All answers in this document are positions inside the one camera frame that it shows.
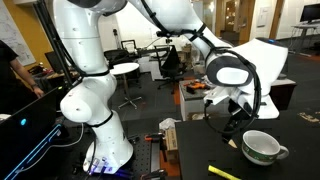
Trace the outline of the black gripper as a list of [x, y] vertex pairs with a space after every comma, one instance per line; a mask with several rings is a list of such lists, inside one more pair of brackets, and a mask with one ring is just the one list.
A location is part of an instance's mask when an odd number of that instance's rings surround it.
[[231, 117], [223, 129], [223, 137], [230, 137], [227, 143], [237, 149], [237, 145], [231, 137], [250, 126], [253, 119], [233, 100], [229, 101], [228, 112], [231, 114]]

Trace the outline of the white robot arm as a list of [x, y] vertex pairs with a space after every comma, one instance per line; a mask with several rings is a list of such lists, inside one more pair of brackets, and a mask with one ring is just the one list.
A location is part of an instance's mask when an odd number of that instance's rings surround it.
[[205, 57], [205, 72], [214, 84], [205, 97], [208, 105], [228, 98], [238, 113], [251, 120], [279, 116], [269, 92], [288, 55], [288, 48], [268, 38], [254, 38], [232, 46], [217, 38], [195, 13], [189, 0], [53, 0], [53, 14], [61, 41], [80, 69], [82, 81], [60, 102], [63, 115], [86, 123], [96, 134], [83, 169], [114, 174], [133, 155], [118, 114], [108, 107], [116, 89], [98, 30], [98, 19], [132, 4], [164, 37], [183, 35]]

